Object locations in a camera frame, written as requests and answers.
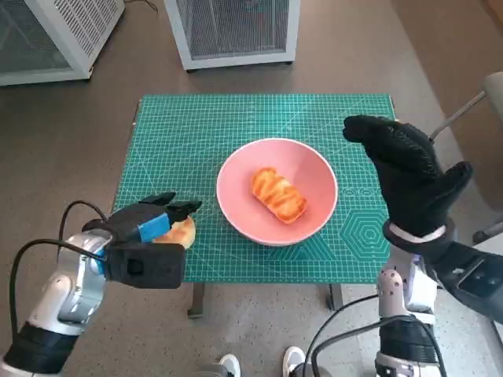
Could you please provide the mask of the black knitted gloved right hand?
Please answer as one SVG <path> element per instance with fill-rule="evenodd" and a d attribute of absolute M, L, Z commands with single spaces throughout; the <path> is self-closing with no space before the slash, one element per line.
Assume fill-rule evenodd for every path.
<path fill-rule="evenodd" d="M 355 115 L 343 124 L 346 140 L 361 144 L 376 168 L 392 224 L 415 237 L 446 224 L 472 177 L 468 162 L 442 170 L 428 136 L 409 123 Z"/>

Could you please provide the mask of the black left hand blue tape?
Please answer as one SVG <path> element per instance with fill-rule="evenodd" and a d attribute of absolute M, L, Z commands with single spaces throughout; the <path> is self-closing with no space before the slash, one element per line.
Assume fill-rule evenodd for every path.
<path fill-rule="evenodd" d="M 202 205 L 200 200 L 175 201 L 174 192 L 147 196 L 124 207 L 108 219 L 94 219 L 84 231 L 101 229 L 110 232 L 115 243 L 177 243 L 192 246 L 196 225 L 191 215 Z"/>

